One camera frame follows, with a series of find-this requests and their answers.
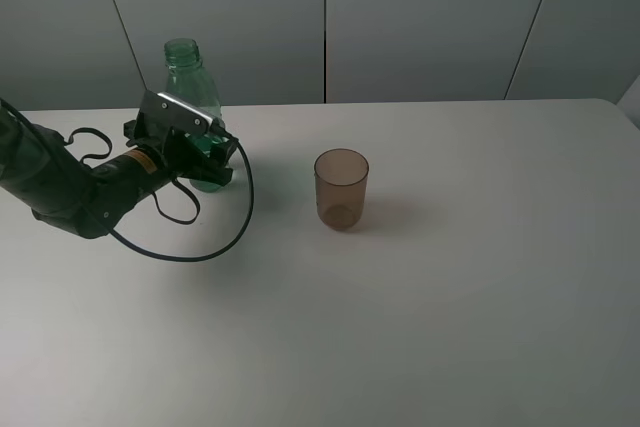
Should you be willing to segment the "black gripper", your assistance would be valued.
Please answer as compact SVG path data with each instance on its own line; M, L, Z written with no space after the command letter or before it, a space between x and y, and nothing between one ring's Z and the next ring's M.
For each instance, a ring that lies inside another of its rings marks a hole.
M235 144L224 136L188 135L147 119L125 122L123 134L128 147L141 151L155 167L167 167L171 181L184 178L192 183L226 186L232 180L229 159Z

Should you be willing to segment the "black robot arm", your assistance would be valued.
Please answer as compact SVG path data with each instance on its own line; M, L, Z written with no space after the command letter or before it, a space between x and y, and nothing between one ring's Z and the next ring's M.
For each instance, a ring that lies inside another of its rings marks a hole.
M85 239L106 236L128 212L168 184L227 185L237 148L223 123L170 94L146 91L123 126L128 151L74 157L72 136L28 122L1 104L1 187L50 226Z

